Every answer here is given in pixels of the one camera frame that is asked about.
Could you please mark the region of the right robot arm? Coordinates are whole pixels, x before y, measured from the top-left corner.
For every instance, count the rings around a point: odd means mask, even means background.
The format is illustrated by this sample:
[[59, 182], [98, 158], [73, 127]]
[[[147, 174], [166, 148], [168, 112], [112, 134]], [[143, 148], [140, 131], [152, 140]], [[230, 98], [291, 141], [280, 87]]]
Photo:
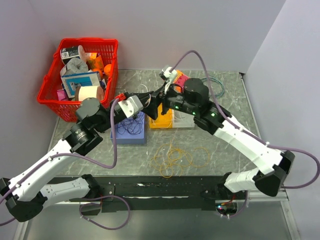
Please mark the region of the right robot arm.
[[256, 167], [239, 173], [226, 173], [218, 187], [223, 199], [230, 199], [240, 191], [259, 190], [269, 197], [275, 197], [287, 178], [295, 155], [267, 147], [248, 131], [227, 110], [210, 101], [209, 88], [199, 78], [189, 78], [182, 92], [175, 86], [164, 86], [150, 94], [147, 112], [151, 118], [158, 117], [158, 106], [162, 112], [172, 109], [193, 116], [194, 123], [202, 130], [227, 142]]

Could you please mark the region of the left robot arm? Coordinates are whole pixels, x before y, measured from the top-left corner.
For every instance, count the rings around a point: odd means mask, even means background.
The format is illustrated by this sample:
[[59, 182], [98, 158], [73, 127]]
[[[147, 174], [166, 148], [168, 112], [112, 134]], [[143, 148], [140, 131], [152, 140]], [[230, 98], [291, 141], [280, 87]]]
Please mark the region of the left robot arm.
[[111, 129], [116, 133], [116, 124], [143, 110], [151, 109], [152, 92], [126, 92], [117, 96], [110, 107], [102, 106], [97, 98], [89, 97], [82, 101], [76, 111], [77, 122], [68, 130], [57, 144], [40, 160], [21, 174], [9, 179], [1, 178], [1, 202], [14, 220], [26, 222], [37, 216], [43, 209], [70, 199], [95, 200], [99, 195], [99, 185], [90, 174], [73, 181], [49, 185], [65, 166], [82, 159], [104, 169], [113, 169], [118, 161], [117, 140], [112, 140], [113, 162], [104, 164], [88, 157], [103, 138], [101, 133]]

